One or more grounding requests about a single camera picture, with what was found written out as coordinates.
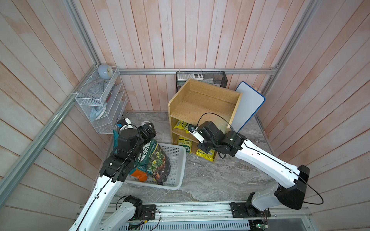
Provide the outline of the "large green soil bag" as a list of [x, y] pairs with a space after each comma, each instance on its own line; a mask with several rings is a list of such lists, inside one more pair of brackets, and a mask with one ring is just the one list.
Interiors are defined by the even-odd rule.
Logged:
[[113, 181], [124, 182], [129, 175], [140, 182], [151, 177], [158, 185], [167, 181], [171, 165], [155, 139], [145, 141], [138, 128], [128, 127], [122, 131], [113, 131], [113, 137], [113, 160], [118, 161], [118, 166], [113, 168]]

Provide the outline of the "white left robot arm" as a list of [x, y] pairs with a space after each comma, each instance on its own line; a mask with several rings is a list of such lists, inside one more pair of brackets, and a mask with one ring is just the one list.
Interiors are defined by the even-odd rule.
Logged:
[[144, 145], [157, 134], [152, 123], [137, 127], [130, 124], [128, 119], [120, 120], [117, 129], [114, 148], [103, 162], [93, 191], [70, 228], [72, 231], [116, 230], [127, 221], [143, 216], [142, 200], [135, 196], [126, 196], [121, 206], [107, 219], [103, 219], [116, 192], [139, 160]]

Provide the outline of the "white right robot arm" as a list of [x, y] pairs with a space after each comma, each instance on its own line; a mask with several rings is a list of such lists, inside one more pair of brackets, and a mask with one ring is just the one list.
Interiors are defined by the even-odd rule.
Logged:
[[264, 191], [252, 192], [245, 204], [232, 202], [230, 206], [234, 218], [268, 217], [269, 208], [280, 205], [294, 210], [302, 208], [310, 173], [308, 167], [288, 164], [234, 130], [224, 134], [211, 121], [205, 121], [199, 127], [189, 126], [188, 130], [199, 141], [198, 148], [203, 152], [215, 150], [238, 158], [276, 181], [275, 185]]

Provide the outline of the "yellow fertilizer bag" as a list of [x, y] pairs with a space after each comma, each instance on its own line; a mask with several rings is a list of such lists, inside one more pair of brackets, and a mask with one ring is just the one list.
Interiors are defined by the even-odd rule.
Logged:
[[175, 126], [173, 127], [174, 129], [178, 129], [178, 130], [183, 130], [185, 131], [185, 133], [190, 133], [189, 130], [188, 130], [188, 127], [189, 127], [189, 124], [184, 122], [184, 121], [181, 121], [179, 120]]
[[177, 144], [184, 147], [186, 149], [187, 153], [191, 153], [191, 149], [192, 149], [192, 141], [191, 140], [189, 140], [185, 137], [179, 136]]
[[211, 149], [208, 153], [203, 152], [201, 149], [196, 151], [196, 155], [208, 161], [213, 162], [215, 159], [215, 150]]

